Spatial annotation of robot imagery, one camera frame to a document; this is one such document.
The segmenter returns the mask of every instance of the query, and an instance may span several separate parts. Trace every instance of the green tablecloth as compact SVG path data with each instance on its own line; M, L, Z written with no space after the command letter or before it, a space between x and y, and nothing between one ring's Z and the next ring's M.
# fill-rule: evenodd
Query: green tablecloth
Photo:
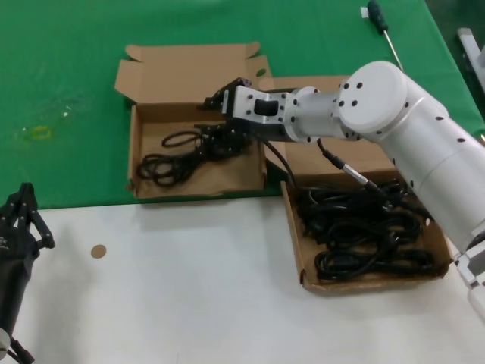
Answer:
M381 0L408 75L477 136L483 122L422 0ZM0 201L22 181L43 208L134 202L130 111L113 90L127 44L258 40L274 76L350 74L393 61L365 0L43 0L0 14ZM278 193L270 176L266 194Z

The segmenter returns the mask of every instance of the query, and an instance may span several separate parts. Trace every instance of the white robotic arm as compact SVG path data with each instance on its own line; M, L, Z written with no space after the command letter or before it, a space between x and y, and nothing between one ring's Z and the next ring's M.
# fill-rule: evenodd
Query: white robotic arm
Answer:
M310 86L291 93L238 86L224 96L223 114L249 122L269 140L379 144L460 251L458 269L485 318L485 286L477 280L485 273L485 148L434 97L385 61L360 68L335 94Z

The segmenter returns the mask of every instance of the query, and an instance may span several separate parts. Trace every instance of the robotic arm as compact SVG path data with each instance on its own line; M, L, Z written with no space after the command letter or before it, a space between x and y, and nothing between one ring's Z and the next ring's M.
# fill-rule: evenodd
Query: robotic arm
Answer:
M0 206L0 360L8 353L20 364L34 361L12 337L23 292L39 251L55 246L51 231L37 209L32 184L22 184ZM30 233L30 225L39 232L39 240Z
M221 91L226 119L267 140L379 144L460 251L458 270L485 318L485 286L477 280L485 273L485 148L441 103L385 61L360 68L335 94L310 86L263 93L242 84ZM365 184L350 167L343 170Z

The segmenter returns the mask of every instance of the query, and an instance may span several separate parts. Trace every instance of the white table surface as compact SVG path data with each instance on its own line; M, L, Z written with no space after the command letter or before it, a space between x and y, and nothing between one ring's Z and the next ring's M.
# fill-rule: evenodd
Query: white table surface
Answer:
M454 266L406 290L304 290L279 198L42 216L57 247L34 265L14 335L39 364L485 362Z

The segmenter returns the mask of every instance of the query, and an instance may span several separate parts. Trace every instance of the cardboard tray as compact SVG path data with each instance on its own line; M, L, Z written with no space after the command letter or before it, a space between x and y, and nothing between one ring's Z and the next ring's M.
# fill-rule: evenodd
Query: cardboard tray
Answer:
M191 146L165 149L161 141L194 124L219 124L222 115L202 111L205 97L237 77L253 85L271 78L268 60L259 43L182 45L126 48L131 60L120 61L114 88L136 102L132 107L128 159L129 189L139 199L163 196L216 196L226 192L264 188L266 164L263 149L253 143L247 152L225 162L208 163L184 184L163 188L141 180L136 167L148 153L179 154Z
M335 77L290 77L262 80L261 89L285 89L313 86L321 92L336 92L339 84L346 79L345 76ZM347 142L334 138L324 138L323 143L333 154L338 155L358 172L366 175L372 181L379 183L398 178L402 180L393 163L386 157L383 150L373 143L364 140ZM316 144L304 143L275 143L275 146L288 161L293 170L298 184L302 186L315 185L318 183L339 184L348 187L358 187L357 182L341 170L336 169L325 157L322 156ZM284 169L280 161L267 150L268 160ZM298 269L298 277L301 285L307 290L319 290L326 293L341 291L384 290L391 287L416 284L437 278L442 278L448 271L452 262L446 239L440 227L429 221L423 222L421 236L415 242L414 247L429 249L436 260L438 267L435 276L397 278L382 274L368 274L347 282L323 281L317 277L314 266L315 256L326 249L325 246L317 245L316 242L304 235L304 227L300 221L295 206L296 191L287 183L282 183L283 198L285 200L286 213L289 229L292 235L293 248Z

